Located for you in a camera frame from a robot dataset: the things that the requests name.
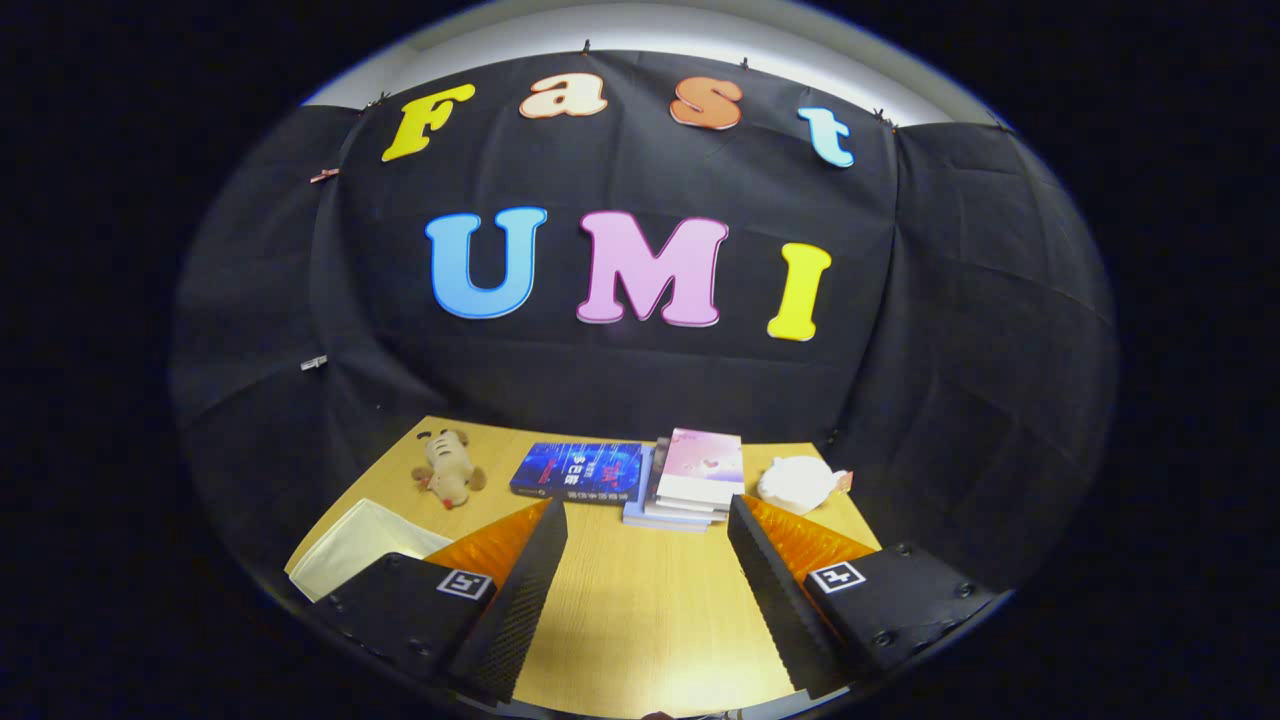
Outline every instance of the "white cloth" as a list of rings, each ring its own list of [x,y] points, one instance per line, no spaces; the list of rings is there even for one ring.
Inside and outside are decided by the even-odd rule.
[[[804,515],[826,502],[844,474],[832,471],[820,457],[774,457],[755,492],[769,505]]]
[[[315,602],[388,552],[421,560],[452,542],[361,498],[307,550],[289,579]]]

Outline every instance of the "orange soft pad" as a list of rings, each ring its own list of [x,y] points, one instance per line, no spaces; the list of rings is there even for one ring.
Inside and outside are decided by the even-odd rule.
[[[516,560],[525,550],[525,544],[534,534],[534,528],[538,527],[538,521],[550,502],[550,500],[544,500],[512,512],[497,523],[490,523],[442,547],[424,560],[454,570],[489,575],[498,589],[502,589],[507,575],[516,566]]]
[[[805,520],[795,512],[774,507],[763,500],[749,495],[744,495],[742,500],[746,501],[755,521],[764,529],[764,534],[768,536],[773,548],[778,551],[787,570],[791,571],[791,577],[801,588],[805,575],[819,568],[876,552],[858,541],[828,530],[813,520]]]

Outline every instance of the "letter m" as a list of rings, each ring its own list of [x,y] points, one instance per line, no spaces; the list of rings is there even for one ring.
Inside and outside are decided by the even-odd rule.
[[[707,218],[687,218],[654,258],[630,213],[602,210],[582,217],[591,234],[591,287],[577,306],[584,323],[616,323],[622,304],[614,299],[618,281],[636,316],[648,320],[668,284],[671,302],[662,319],[672,325],[704,328],[719,320],[716,309],[716,255],[728,237],[728,225]]]

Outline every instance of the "plush toy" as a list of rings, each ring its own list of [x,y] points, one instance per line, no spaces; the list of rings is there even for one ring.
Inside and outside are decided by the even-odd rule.
[[[774,457],[755,492],[769,505],[804,515],[822,505],[831,493],[849,492],[852,482],[852,473],[832,473],[820,457]]]
[[[417,433],[417,438],[429,438],[430,432]],[[430,468],[413,468],[412,475],[417,487],[429,489],[440,497],[444,506],[452,510],[467,501],[467,486],[479,491],[484,488],[484,470],[471,464],[467,455],[467,434],[449,429],[436,433],[426,441],[426,461]]]

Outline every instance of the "wooden table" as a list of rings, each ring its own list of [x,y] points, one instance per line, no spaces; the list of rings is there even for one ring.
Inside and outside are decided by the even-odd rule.
[[[489,484],[445,510],[419,492],[422,430],[466,430]],[[538,502],[507,482],[534,442],[614,442],[424,418],[311,528],[285,571],[360,498],[451,539]],[[773,457],[818,456],[810,443],[744,445],[746,492]],[[730,546],[727,523],[705,534],[622,524],[618,506],[567,502],[568,541],[529,647],[515,700],[579,715],[673,717],[748,707],[792,694],[782,661]],[[845,495],[805,518],[872,548],[881,544]]]

